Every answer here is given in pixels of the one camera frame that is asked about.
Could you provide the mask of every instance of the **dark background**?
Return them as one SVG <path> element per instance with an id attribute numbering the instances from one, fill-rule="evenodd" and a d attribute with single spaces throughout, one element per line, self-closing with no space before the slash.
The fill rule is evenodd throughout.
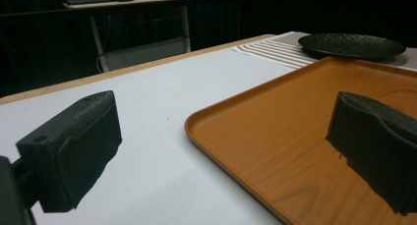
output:
<path id="1" fill-rule="evenodd" d="M 0 97 L 98 74 L 89 17 L 2 22 L 63 10 L 63 1 L 0 0 Z M 177 10 L 96 15 L 104 52 L 177 37 Z M 192 5 L 188 14 L 192 50 L 288 31 L 362 33 L 417 47 L 417 0 L 235 0 Z"/>

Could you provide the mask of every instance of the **brown tray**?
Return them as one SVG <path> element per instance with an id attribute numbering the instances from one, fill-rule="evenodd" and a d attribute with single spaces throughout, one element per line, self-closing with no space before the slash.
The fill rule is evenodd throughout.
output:
<path id="1" fill-rule="evenodd" d="M 339 91 L 417 119 L 417 72 L 325 58 L 191 115 L 190 140 L 283 222 L 417 224 L 395 214 L 325 140 Z"/>

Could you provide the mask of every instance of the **black plate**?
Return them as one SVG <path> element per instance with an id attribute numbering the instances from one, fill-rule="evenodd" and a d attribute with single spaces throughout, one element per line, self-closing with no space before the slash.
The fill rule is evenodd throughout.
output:
<path id="1" fill-rule="evenodd" d="M 359 59 L 383 59 L 405 51 L 396 41 L 351 33 L 312 34 L 301 37 L 298 43 L 309 51 Z"/>

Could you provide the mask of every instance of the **white tabletop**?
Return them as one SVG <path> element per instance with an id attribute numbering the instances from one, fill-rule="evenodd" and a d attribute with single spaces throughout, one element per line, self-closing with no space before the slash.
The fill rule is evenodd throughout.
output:
<path id="1" fill-rule="evenodd" d="M 51 117 L 113 90 L 123 142 L 75 210 L 43 213 L 47 224 L 279 224 L 188 139 L 192 113 L 293 71 L 227 48 L 113 79 L 0 105 L 0 155 Z"/>

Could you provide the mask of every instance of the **wooden table edge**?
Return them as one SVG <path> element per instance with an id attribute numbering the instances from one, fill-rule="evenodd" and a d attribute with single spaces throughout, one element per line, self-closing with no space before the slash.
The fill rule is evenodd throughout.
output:
<path id="1" fill-rule="evenodd" d="M 81 78 L 81 79 L 78 79 L 78 80 L 64 82 L 64 83 L 61 83 L 61 84 L 54 84 L 54 85 L 50 85 L 50 86 L 45 86 L 45 87 L 41 87 L 41 88 L 37 88 L 37 89 L 33 89 L 33 90 L 28 90 L 28 91 L 24 91 L 24 92 L 12 94 L 12 95 L 4 96 L 4 97 L 0 98 L 0 105 L 10 103 L 10 102 L 14 102 L 14 101 L 18 101 L 18 100 L 31 98 L 31 97 L 36 97 L 36 96 L 39 96 L 39 95 L 44 95 L 44 94 L 55 92 L 55 91 L 60 91 L 60 90 L 63 90 L 63 89 L 72 88 L 72 87 L 75 87 L 75 86 L 80 86 L 80 85 L 84 85 L 84 84 L 91 84 L 91 83 L 94 83 L 94 82 L 98 82 L 98 81 L 102 81 L 102 80 L 106 80 L 106 79 L 111 79 L 111 78 L 114 78 L 114 77 L 130 74 L 130 73 L 137 72 L 137 71 L 140 71 L 140 70 L 152 68 L 152 67 L 155 67 L 155 66 L 167 64 L 167 63 L 174 62 L 174 61 L 179 61 L 179 60 L 190 58 L 190 57 L 197 56 L 197 55 L 202 55 L 202 54 L 209 53 L 209 52 L 212 52 L 212 51 L 217 51 L 217 50 L 230 48 L 230 47 L 233 47 L 233 46 L 237 46 L 237 45 L 241 45 L 241 44 L 245 44 L 245 43 L 249 43 L 249 42 L 269 38 L 269 37 L 272 37 L 272 36 L 274 36 L 274 34 L 264 34 L 264 35 L 254 36 L 254 37 L 251 37 L 251 38 L 246 38 L 246 39 L 233 41 L 233 42 L 229 42 L 229 43 L 225 43 L 225 44 L 221 44 L 221 45 L 217 45 L 217 46 L 213 46 L 213 47 L 209 47 L 209 48 L 205 48 L 205 49 L 201 49 L 201 50 L 197 50 L 197 51 L 193 51 L 193 52 L 189 52 L 189 53 L 184 53 L 184 54 L 181 54 L 181 55 L 176 55 L 176 56 L 172 56 L 172 57 L 168 57 L 168 58 L 164 58 L 164 59 L 160 59 L 160 60 L 155 60 L 155 61 L 147 62 L 147 63 L 144 63 L 144 64 L 127 67 L 127 68 L 123 68 L 123 69 L 120 69 L 120 70 L 111 71 L 111 72 L 108 72 L 108 73 L 102 73 L 102 74 L 98 74 L 98 75 L 94 75 L 94 76 Z"/>

